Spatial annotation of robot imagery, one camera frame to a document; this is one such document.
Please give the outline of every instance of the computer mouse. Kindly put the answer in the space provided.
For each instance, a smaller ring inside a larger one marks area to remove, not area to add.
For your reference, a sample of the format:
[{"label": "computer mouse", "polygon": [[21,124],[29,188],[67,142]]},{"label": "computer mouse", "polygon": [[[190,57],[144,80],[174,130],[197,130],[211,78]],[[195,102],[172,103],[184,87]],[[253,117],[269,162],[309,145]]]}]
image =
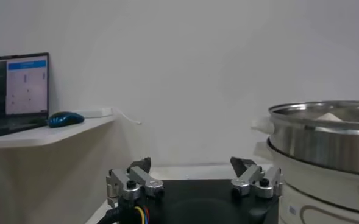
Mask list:
[{"label": "computer mouse", "polygon": [[58,112],[48,119],[48,126],[51,128],[59,128],[72,124],[79,124],[84,121],[84,117],[73,112]]}]

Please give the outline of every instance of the white cable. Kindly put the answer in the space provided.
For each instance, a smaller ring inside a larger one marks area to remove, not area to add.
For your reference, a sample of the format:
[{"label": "white cable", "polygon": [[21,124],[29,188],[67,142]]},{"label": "white cable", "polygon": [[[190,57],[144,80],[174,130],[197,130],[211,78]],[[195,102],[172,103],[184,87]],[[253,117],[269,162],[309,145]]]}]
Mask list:
[{"label": "white cable", "polygon": [[131,122],[133,122],[133,123],[135,123],[135,124],[138,124],[138,125],[142,124],[140,121],[135,121],[135,120],[133,120],[133,119],[127,117],[127,116],[126,116],[120,109],[118,109],[118,108],[117,108],[117,112],[119,112],[122,116],[124,116],[124,118],[127,119],[128,121],[131,121]]}]

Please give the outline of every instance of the wall shelf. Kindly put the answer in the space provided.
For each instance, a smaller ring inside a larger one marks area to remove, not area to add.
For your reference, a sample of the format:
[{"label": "wall shelf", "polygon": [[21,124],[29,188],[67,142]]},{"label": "wall shelf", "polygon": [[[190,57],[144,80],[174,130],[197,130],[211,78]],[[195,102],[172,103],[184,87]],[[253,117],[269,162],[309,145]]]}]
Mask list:
[{"label": "wall shelf", "polygon": [[115,120],[115,116],[88,118],[84,123],[62,128],[40,127],[10,135],[0,136],[1,148],[43,146],[59,142],[92,128],[107,124]]}]

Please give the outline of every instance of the cable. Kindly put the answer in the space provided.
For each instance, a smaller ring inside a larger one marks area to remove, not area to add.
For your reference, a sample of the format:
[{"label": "cable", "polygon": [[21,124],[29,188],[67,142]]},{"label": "cable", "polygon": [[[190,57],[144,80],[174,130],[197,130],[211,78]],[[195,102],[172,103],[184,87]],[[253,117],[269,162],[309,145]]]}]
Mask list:
[{"label": "cable", "polygon": [[148,211],[148,208],[147,208],[147,206],[143,206],[143,208],[144,208],[144,211],[145,211],[145,213],[146,213],[146,215],[147,215],[147,224],[149,223],[149,211]]},{"label": "cable", "polygon": [[145,210],[144,210],[144,216],[145,216],[145,224],[148,224],[148,216]]},{"label": "cable", "polygon": [[106,215],[100,219],[98,224],[113,224],[119,221],[121,210],[119,207],[110,209],[106,212]]},{"label": "cable", "polygon": [[117,108],[117,111],[118,111],[122,116],[124,116],[124,118],[126,118],[128,121],[131,121],[131,122],[133,122],[133,123],[135,123],[135,124],[138,124],[138,125],[142,124],[140,121],[135,121],[135,120],[129,118],[128,116],[126,116],[126,115],[125,115],[120,109],[118,109],[118,108]]},{"label": "cable", "polygon": [[143,208],[144,208],[144,212],[145,212],[145,216],[146,216],[146,224],[148,224],[149,223],[149,211],[145,205],[143,206]]},{"label": "cable", "polygon": [[139,207],[139,206],[136,206],[135,209],[140,213],[141,215],[141,224],[145,224],[145,217],[144,217],[144,212],[143,210]]}]

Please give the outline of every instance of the screen display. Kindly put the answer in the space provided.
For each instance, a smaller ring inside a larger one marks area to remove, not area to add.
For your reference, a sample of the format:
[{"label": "screen display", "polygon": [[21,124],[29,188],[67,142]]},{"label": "screen display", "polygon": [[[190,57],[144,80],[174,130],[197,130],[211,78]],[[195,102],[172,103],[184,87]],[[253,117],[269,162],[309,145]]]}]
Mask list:
[{"label": "screen display", "polygon": [[0,60],[0,117],[48,112],[48,56]]}]

